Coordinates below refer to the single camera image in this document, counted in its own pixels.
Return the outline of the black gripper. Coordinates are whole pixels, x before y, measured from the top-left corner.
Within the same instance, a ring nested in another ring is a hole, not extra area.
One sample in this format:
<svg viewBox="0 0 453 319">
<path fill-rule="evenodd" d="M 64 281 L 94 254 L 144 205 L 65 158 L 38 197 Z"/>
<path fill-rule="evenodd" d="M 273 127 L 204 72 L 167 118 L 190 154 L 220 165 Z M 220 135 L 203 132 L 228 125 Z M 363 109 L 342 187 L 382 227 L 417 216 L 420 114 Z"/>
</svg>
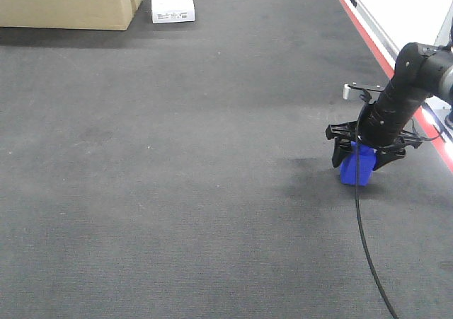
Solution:
<svg viewBox="0 0 453 319">
<path fill-rule="evenodd" d="M 356 121 L 327 126 L 325 131 L 326 138 L 327 140 L 334 140 L 334 150 L 331 159 L 334 168 L 338 168 L 349 155 L 354 153 L 352 142 L 356 141 L 356 128 Z M 412 146 L 417 149 L 422 144 L 422 139 L 402 131 L 391 144 L 386 146 L 371 145 L 370 142 L 365 140 L 362 140 L 362 143 L 376 150 L 376 161 L 372 169 L 376 171 L 391 162 L 404 159 L 406 157 L 405 148 Z"/>
</svg>

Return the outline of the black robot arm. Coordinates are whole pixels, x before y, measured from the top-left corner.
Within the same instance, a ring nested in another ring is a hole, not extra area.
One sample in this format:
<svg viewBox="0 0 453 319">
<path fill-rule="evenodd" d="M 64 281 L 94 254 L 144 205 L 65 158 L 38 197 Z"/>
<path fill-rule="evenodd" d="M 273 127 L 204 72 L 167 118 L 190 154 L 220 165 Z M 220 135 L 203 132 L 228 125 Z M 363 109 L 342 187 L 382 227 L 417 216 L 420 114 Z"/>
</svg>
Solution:
<svg viewBox="0 0 453 319">
<path fill-rule="evenodd" d="M 333 167 L 353 152 L 355 140 L 376 150 L 373 170 L 404 158 L 406 146 L 418 148 L 422 140 L 405 135 L 403 128 L 432 96 L 452 104 L 452 51 L 408 43 L 399 52 L 394 75 L 377 100 L 366 102 L 356 121 L 327 126 L 326 138 L 335 140 Z"/>
</svg>

